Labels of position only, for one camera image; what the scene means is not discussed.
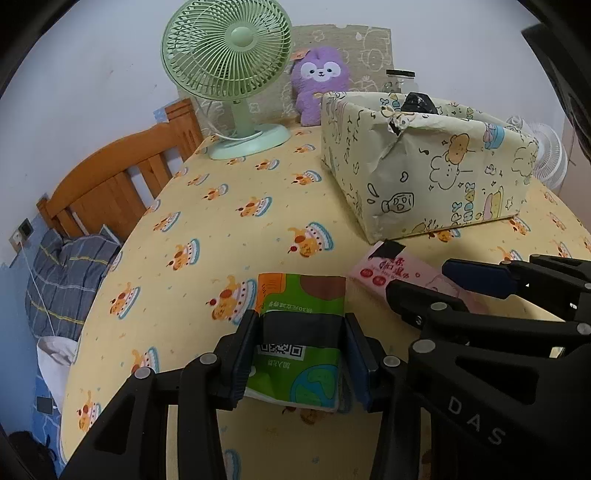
wooden bed frame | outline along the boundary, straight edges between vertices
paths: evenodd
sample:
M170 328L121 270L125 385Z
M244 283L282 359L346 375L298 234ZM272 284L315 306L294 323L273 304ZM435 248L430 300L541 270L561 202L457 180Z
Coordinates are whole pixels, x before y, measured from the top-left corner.
M75 213L89 233L103 224L126 240L146 208L127 169L138 166L154 198L171 179L163 152L177 147L186 161L203 141L189 99L165 108L168 123L154 125L106 145L78 164L57 186L52 197L37 203L49 226L71 238L84 233Z

yellow bedsheet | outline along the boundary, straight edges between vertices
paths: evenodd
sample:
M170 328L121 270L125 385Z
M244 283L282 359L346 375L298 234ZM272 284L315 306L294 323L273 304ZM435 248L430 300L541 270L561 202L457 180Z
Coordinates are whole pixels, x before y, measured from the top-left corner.
M346 275L367 252L343 193L320 160L320 128L294 128L293 134L280 147L230 162L193 155L140 220L80 338L61 426L66 458L138 366L181 368L234 332L254 299L259 273ZM309 235L311 223L318 235ZM450 257L499 262L535 252L591 259L591 235L536 180L519 219L402 242L435 267ZM551 318L518 299L487 304L495 314ZM346 311L388 353L406 359L417 332L352 281ZM381 416L365 414L343 397L341 410L348 414L293 412L250 398L233 412L219 412L228 478L368 478ZM169 478L177 476L175 413Z

pink package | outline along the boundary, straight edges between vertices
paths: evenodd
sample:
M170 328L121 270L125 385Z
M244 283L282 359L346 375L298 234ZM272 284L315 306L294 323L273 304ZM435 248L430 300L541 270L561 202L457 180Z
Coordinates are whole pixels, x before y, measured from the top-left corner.
M392 280L403 280L461 299L472 313L486 309L468 291L456 285L440 271L427 265L394 241L378 242L368 256L354 266L349 277L386 300L386 286Z

fan base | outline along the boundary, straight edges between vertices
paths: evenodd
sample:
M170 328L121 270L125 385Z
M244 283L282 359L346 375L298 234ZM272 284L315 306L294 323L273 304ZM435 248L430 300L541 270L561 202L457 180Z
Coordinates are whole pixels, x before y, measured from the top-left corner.
M212 160L246 157L277 147L291 138L291 132L283 125L257 125L255 131L262 134L251 140L220 140L207 148Z

black bag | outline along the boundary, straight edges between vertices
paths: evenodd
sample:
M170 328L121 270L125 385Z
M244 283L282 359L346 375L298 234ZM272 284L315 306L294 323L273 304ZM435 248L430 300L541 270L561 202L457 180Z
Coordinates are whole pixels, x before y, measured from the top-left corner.
M49 435L45 445L36 441L31 432L11 433L8 440L36 480L57 480L53 464L56 454L49 448Z

